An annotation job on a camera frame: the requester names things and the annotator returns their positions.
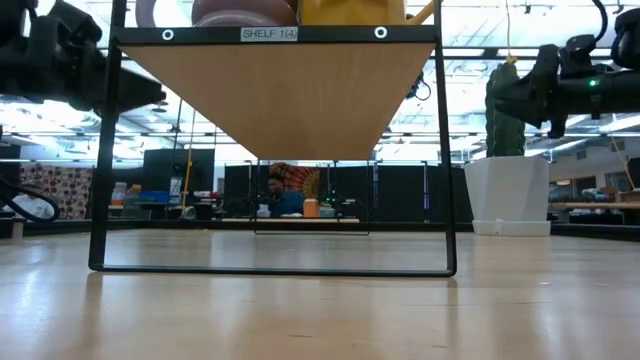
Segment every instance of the person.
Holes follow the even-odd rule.
[[[24,183],[22,183],[21,186],[25,189],[35,191],[37,193],[42,191],[42,183],[40,182],[40,180],[34,179],[34,180],[25,181]],[[26,212],[30,213],[33,216],[37,216],[39,218],[44,218],[44,219],[50,218],[51,216],[53,216],[53,213],[54,213],[53,206],[51,206],[46,201],[32,195],[20,194],[13,198],[13,202],[16,203],[16,205],[23,208]],[[13,209],[11,209],[9,205],[5,205],[2,208],[2,210],[13,211]],[[16,217],[22,218],[22,216],[17,213],[16,213]]]
[[[269,189],[269,209],[271,217],[282,215],[302,214],[304,195],[284,188],[284,178],[278,174],[269,175],[267,181]]]

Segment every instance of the white rivet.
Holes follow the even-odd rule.
[[[174,36],[173,30],[167,29],[162,32],[162,40],[171,41],[173,40],[173,36]]]
[[[387,28],[384,26],[378,26],[373,33],[376,35],[378,39],[384,39],[387,37]]]

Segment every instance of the shelf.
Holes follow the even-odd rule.
[[[436,41],[433,26],[381,28],[126,28],[115,36],[260,159],[366,160]],[[243,31],[253,33],[243,39]]]
[[[386,36],[381,37],[386,29]],[[269,36],[250,36],[243,39],[243,30],[256,29],[284,30],[283,38],[279,34]],[[172,33],[171,40],[165,40]],[[176,46],[176,45],[221,45],[221,44],[326,44],[326,43],[436,43],[436,28],[422,26],[298,26],[274,28],[116,28],[114,35],[122,46]]]

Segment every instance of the black metal shelf frame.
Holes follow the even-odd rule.
[[[100,149],[96,173],[93,177],[93,203],[89,268],[103,272],[197,273],[230,275],[282,275],[282,276],[361,276],[361,277],[451,277],[457,272],[455,216],[453,206],[453,178],[451,149],[445,89],[445,69],[442,47],[442,8],[435,2],[435,25],[424,26],[300,26],[275,28],[285,30],[280,42],[263,42],[244,36],[241,28],[134,28],[127,29],[125,14],[127,0],[114,0],[111,13],[111,38],[107,62],[105,105],[100,125]],[[443,175],[446,177],[443,193],[446,223],[445,243],[447,267],[443,270],[338,270],[338,269],[260,269],[260,268],[207,268],[186,266],[114,266],[105,264],[108,227],[108,207],[111,200],[113,146],[116,123],[119,118],[119,72],[123,59],[119,46],[195,46],[216,44],[290,44],[298,43],[435,43],[436,89]],[[254,230],[249,223],[246,230]]]

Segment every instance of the wooden shelf board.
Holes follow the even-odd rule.
[[[433,43],[123,46],[265,160],[366,160]]]

